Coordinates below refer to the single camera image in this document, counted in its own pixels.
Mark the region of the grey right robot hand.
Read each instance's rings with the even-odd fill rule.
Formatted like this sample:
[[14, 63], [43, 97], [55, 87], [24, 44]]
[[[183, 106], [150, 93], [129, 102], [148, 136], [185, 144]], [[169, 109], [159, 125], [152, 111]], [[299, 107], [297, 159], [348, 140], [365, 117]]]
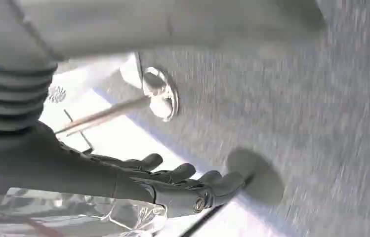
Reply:
[[227, 203], [238, 173], [191, 180], [188, 163], [153, 172], [159, 155], [120, 161], [60, 143], [39, 121], [58, 63], [168, 45], [265, 50], [325, 26], [314, 0], [0, 0], [0, 189], [139, 200], [172, 217]]

